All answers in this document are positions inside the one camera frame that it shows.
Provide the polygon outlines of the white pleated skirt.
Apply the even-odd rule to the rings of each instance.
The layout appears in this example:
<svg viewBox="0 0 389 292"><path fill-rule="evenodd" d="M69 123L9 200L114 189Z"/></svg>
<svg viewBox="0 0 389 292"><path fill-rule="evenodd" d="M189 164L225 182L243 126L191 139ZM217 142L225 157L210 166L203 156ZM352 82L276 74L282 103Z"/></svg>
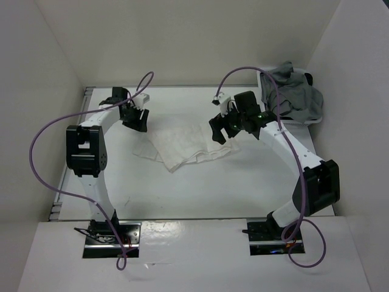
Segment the white pleated skirt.
<svg viewBox="0 0 389 292"><path fill-rule="evenodd" d="M140 136L133 155L161 162L170 172L188 164L214 161L240 151L235 139L219 144L212 140L208 123L156 128Z"/></svg>

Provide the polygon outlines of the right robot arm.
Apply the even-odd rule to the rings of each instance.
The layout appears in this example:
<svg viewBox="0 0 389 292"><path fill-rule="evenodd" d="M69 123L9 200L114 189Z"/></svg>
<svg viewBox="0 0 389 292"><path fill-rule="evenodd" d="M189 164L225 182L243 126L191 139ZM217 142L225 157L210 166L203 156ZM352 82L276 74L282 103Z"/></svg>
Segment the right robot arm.
<svg viewBox="0 0 389 292"><path fill-rule="evenodd" d="M291 199L269 213L266 232L281 240L292 235L287 228L296 226L302 217L309 217L340 199L339 166L332 159L324 161L308 150L277 120L271 111L262 111L252 91L230 97L215 96L212 103L219 114L210 119L213 141L223 145L228 138L245 131L270 147L297 176Z"/></svg>

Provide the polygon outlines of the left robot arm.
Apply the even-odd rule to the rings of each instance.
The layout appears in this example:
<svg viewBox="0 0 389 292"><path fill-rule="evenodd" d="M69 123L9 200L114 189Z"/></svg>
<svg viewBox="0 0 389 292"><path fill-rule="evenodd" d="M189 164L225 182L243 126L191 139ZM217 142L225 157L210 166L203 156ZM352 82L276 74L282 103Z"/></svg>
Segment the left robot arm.
<svg viewBox="0 0 389 292"><path fill-rule="evenodd" d="M130 129L147 132L149 111L144 108L150 100L140 93L131 98L123 87L113 87L112 95L101 101L98 112L79 125L66 129L66 163L80 180L92 219L86 234L107 243L114 243L125 230L119 223L109 199L104 170L108 165L105 134L118 121Z"/></svg>

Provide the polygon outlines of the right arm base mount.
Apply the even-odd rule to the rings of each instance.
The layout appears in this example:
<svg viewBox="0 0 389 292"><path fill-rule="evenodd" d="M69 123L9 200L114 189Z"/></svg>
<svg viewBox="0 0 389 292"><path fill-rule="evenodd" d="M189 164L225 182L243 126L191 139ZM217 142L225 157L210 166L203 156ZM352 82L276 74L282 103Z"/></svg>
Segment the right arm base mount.
<svg viewBox="0 0 389 292"><path fill-rule="evenodd" d="M267 256L288 254L292 248L292 254L304 254L303 237L299 231L293 240L285 243L281 239L273 237L267 227L265 219L247 220L247 227L242 230L249 239L250 255Z"/></svg>

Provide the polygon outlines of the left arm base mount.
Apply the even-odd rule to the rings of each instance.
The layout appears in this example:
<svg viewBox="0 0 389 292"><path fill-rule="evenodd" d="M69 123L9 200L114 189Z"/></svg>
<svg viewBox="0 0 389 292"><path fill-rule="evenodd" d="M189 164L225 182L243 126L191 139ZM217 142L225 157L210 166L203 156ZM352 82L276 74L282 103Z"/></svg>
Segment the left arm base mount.
<svg viewBox="0 0 389 292"><path fill-rule="evenodd" d="M101 230L95 228L93 230L92 224L90 224L88 228L74 228L74 230L85 236L84 259L117 258L122 253L119 241L110 228ZM127 258L139 257L140 232L140 223L119 225L117 233L126 249Z"/></svg>

